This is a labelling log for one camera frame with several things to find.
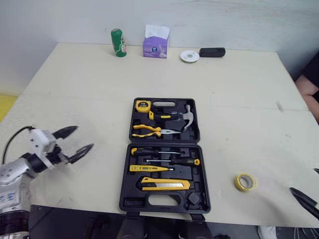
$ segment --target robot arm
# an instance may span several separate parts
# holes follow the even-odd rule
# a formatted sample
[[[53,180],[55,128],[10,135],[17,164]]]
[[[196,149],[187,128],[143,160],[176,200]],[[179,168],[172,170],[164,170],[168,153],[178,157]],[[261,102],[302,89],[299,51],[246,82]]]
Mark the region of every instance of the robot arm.
[[[19,159],[0,166],[0,239],[29,238],[29,184],[38,173],[61,162],[74,163],[91,150],[94,144],[77,150],[72,157],[62,153],[56,140],[66,138],[76,129],[77,126],[70,126],[50,133],[31,128],[30,142],[34,154],[26,153]]]

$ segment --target hammer head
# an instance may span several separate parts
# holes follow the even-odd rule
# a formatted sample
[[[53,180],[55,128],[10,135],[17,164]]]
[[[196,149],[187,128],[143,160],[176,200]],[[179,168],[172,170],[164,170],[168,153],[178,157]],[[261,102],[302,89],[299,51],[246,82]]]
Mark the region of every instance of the hammer head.
[[[187,109],[187,112],[183,114],[183,120],[185,119],[188,120],[188,124],[184,127],[183,131],[185,131],[193,123],[193,120],[194,120],[194,115],[190,111],[190,105],[186,105],[186,109]]]

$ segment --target hammer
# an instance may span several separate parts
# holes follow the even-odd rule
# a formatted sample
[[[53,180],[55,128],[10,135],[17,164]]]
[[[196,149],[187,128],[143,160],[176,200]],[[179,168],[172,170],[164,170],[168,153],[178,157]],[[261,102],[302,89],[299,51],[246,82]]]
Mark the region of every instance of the hammer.
[[[186,105],[186,113],[181,113],[181,112],[171,112],[170,114],[154,114],[152,111],[149,111],[149,118],[151,120],[156,120],[156,121],[168,121],[168,120],[188,120],[188,123],[186,126],[184,126],[183,131],[185,131],[192,123],[194,120],[194,114],[190,111],[190,105]]]
[[[190,111],[190,105],[186,105],[186,109],[187,109],[187,112],[182,114],[183,115],[183,120],[188,120],[188,123],[187,125],[184,127],[184,130],[185,131],[192,123],[193,123],[193,120],[194,120],[194,115],[193,113]]]

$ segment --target table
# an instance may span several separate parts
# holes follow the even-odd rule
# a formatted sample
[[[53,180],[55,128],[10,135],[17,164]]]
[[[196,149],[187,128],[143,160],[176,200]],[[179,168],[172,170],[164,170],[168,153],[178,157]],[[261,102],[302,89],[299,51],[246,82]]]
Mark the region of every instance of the table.
[[[277,54],[227,50],[223,58],[186,64],[179,59],[184,50],[170,48],[167,59],[157,59],[129,46],[118,58],[110,45],[56,46],[0,123],[0,145],[32,124],[51,131],[78,125],[59,142],[67,154],[95,146],[77,163],[40,174],[31,184],[33,203],[124,213],[119,197],[133,99],[193,98],[212,207],[206,220],[318,227],[288,188],[319,201],[319,176],[312,170],[319,167],[319,127]],[[27,136],[11,144],[8,161],[31,150]],[[241,172],[257,178],[256,190],[235,189],[233,178]]]

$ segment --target person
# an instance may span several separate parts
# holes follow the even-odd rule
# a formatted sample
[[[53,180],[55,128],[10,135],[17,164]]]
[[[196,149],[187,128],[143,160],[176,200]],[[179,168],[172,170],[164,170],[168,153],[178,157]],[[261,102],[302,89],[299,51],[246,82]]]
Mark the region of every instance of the person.
[[[302,75],[295,82],[309,111],[319,123],[319,52],[303,69]]]

